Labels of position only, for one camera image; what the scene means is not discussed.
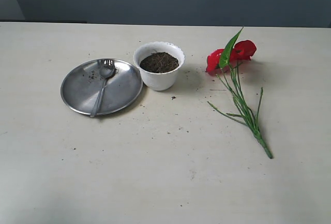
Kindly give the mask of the stainless steel spork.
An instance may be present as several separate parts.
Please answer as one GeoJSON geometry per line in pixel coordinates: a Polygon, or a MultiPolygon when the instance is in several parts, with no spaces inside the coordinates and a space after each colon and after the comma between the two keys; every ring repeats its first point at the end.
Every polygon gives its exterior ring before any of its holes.
{"type": "Polygon", "coordinates": [[[102,62],[101,68],[99,70],[99,75],[102,78],[101,88],[100,88],[100,91],[96,98],[95,104],[92,108],[92,111],[90,113],[90,117],[95,117],[96,114],[98,113],[98,110],[100,109],[102,98],[104,95],[104,87],[105,87],[108,79],[113,77],[114,74],[115,74],[114,61],[112,59],[105,59],[102,62]]]}

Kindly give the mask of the artificial red flower stem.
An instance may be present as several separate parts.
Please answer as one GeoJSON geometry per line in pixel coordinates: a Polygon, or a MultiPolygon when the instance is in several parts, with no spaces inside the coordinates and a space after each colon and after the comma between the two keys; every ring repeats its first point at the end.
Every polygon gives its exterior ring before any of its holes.
{"type": "Polygon", "coordinates": [[[259,123],[260,107],[264,93],[263,88],[260,88],[258,108],[254,112],[246,103],[240,81],[239,67],[244,62],[251,61],[257,51],[256,45],[251,40],[238,41],[243,29],[241,27],[224,48],[217,49],[207,56],[205,69],[206,73],[216,76],[230,92],[238,112],[223,113],[211,102],[208,104],[221,115],[249,128],[254,138],[265,151],[267,157],[273,159],[274,156],[263,138],[259,123]]]}

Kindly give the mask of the white scalloped flower pot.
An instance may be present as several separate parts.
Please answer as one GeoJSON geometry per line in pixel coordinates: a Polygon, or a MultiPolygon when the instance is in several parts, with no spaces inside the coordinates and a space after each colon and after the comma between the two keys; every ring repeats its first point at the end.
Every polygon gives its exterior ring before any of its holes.
{"type": "Polygon", "coordinates": [[[143,44],[133,54],[134,65],[139,69],[142,81],[154,91],[164,91],[176,81],[179,69],[185,62],[185,54],[178,46],[163,41],[154,41],[143,44]],[[144,70],[140,63],[153,53],[166,52],[178,60],[178,66],[166,73],[153,73],[144,70]]]}

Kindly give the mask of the round stainless steel plate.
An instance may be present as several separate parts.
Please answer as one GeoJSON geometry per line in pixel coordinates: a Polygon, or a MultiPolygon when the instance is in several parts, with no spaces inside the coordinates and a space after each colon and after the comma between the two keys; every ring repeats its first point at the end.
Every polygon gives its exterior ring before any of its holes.
{"type": "MultiPolygon", "coordinates": [[[[66,75],[61,85],[61,97],[70,109],[84,115],[91,114],[103,83],[99,70],[104,61],[104,58],[88,61],[66,75]]],[[[143,88],[140,72],[134,65],[120,59],[112,58],[111,61],[115,72],[103,87],[103,98],[96,116],[129,106],[143,88]]]]}

